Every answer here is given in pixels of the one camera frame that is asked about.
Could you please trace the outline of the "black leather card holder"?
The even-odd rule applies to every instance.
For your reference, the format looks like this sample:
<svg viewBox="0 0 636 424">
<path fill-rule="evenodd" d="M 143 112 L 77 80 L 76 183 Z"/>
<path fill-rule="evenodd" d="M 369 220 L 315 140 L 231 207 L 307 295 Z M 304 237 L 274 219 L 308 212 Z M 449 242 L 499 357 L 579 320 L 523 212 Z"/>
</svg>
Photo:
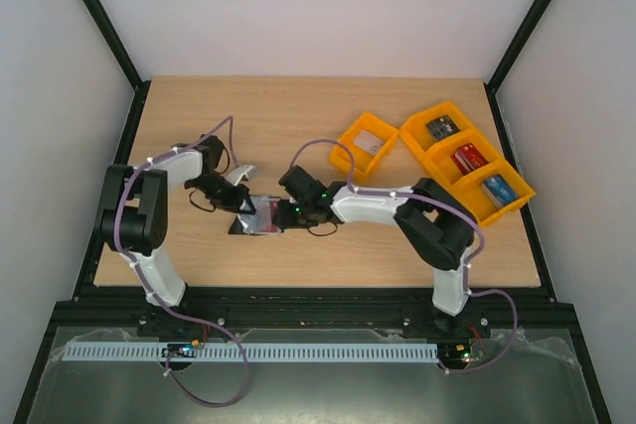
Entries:
<svg viewBox="0 0 636 424">
<path fill-rule="evenodd" d="M 251 196 L 247 213 L 239 213 L 233 221 L 228 234 L 230 235 L 278 235 L 283 230 L 274 223 L 280 197 Z"/>
</svg>

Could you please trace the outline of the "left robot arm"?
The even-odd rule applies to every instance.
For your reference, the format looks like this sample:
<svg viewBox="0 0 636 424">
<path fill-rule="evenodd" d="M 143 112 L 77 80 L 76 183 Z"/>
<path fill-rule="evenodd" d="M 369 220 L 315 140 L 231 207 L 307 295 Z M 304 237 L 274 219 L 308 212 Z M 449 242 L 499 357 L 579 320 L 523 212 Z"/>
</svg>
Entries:
<svg viewBox="0 0 636 424">
<path fill-rule="evenodd" d="M 199 191 L 214 210 L 256 213 L 244 184 L 255 175 L 255 166 L 236 165 L 225 175 L 217 170 L 221 157 L 229 152 L 217 136 L 204 135 L 194 144 L 178 143 L 136 168 L 115 164 L 107 168 L 94 230 L 127 262 L 150 304 L 177 306 L 187 288 L 164 244 L 171 190 Z"/>
</svg>

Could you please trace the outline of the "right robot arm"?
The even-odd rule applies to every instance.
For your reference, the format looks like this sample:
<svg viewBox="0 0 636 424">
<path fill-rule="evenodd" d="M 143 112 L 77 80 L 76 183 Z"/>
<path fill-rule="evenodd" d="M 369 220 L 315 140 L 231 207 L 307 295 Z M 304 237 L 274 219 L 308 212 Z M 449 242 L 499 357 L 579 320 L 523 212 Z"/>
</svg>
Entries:
<svg viewBox="0 0 636 424">
<path fill-rule="evenodd" d="M 485 248 L 485 235 L 475 216 L 433 179 L 388 189 L 346 181 L 326 186 L 293 166 L 280 178 L 279 186 L 287 197 L 276 203 L 271 220 L 282 231 L 354 222 L 397 227 L 433 270 L 430 325 L 447 337 L 467 326 L 469 269 Z"/>
</svg>

